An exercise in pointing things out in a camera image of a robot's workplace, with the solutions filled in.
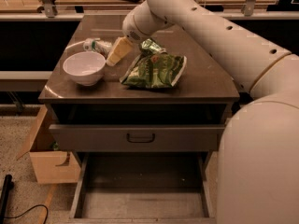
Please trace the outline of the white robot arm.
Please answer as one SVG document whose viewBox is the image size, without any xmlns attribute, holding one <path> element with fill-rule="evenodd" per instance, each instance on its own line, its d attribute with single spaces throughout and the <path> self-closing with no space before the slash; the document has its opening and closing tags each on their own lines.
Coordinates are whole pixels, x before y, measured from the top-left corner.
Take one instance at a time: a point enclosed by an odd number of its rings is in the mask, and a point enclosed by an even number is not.
<svg viewBox="0 0 299 224">
<path fill-rule="evenodd" d="M 299 58 L 194 0 L 145 0 L 122 30 L 139 43 L 173 24 L 253 99 L 221 137 L 216 223 L 299 224 Z"/>
</svg>

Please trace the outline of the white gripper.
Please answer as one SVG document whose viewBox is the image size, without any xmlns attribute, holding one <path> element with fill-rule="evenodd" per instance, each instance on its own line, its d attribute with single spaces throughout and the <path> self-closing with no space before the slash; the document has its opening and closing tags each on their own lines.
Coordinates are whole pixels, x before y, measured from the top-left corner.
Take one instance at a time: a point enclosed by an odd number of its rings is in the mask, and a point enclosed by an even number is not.
<svg viewBox="0 0 299 224">
<path fill-rule="evenodd" d="M 157 31 L 172 24 L 157 17 L 145 1 L 131 10 L 122 23 L 123 37 L 118 37 L 107 56 L 107 65 L 114 66 L 132 49 L 133 43 L 141 43 Z"/>
</svg>

